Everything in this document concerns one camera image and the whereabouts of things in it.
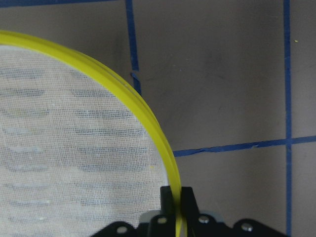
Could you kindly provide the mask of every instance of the metal bolt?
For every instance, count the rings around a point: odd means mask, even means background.
[[[247,231],[247,232],[252,232],[253,231],[253,227],[249,223],[243,223],[241,225],[241,228],[242,228],[242,230]]]
[[[157,223],[158,224],[165,224],[165,223],[167,223],[167,218],[160,217],[160,218],[158,218]]]
[[[127,228],[125,226],[120,226],[117,228],[118,234],[125,234],[127,232]]]
[[[200,216],[198,221],[202,224],[207,224],[209,222],[209,218],[207,216]]]

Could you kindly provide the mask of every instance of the floor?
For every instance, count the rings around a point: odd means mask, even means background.
[[[316,233],[316,4],[284,2],[134,0],[139,71],[122,0],[1,8],[0,29],[79,50],[129,83],[134,72],[201,209],[230,226],[249,217],[307,237]]]

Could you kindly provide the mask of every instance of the gray tile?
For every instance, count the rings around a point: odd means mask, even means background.
[[[232,226],[243,218],[285,232],[285,147],[177,158],[182,186],[194,189],[201,210]]]
[[[316,3],[291,2],[293,136],[316,135]]]
[[[78,50],[132,82],[124,1],[0,8],[0,15],[0,29]]]
[[[281,1],[134,1],[143,96],[174,150],[285,137]]]
[[[315,154],[315,143],[293,146],[293,237],[310,237],[316,233]]]

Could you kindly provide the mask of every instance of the yellow rim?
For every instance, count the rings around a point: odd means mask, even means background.
[[[134,88],[97,60],[44,39],[15,32],[0,31],[0,44],[37,51],[76,68],[107,88],[135,114],[157,146],[166,168],[169,184],[177,206],[176,235],[179,236],[182,223],[178,208],[180,206],[181,192],[179,171],[173,152],[157,119]]]

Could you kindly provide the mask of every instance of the white mesh cloth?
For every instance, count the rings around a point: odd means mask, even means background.
[[[0,237],[87,237],[160,208],[161,157],[110,91],[4,45],[0,84]]]

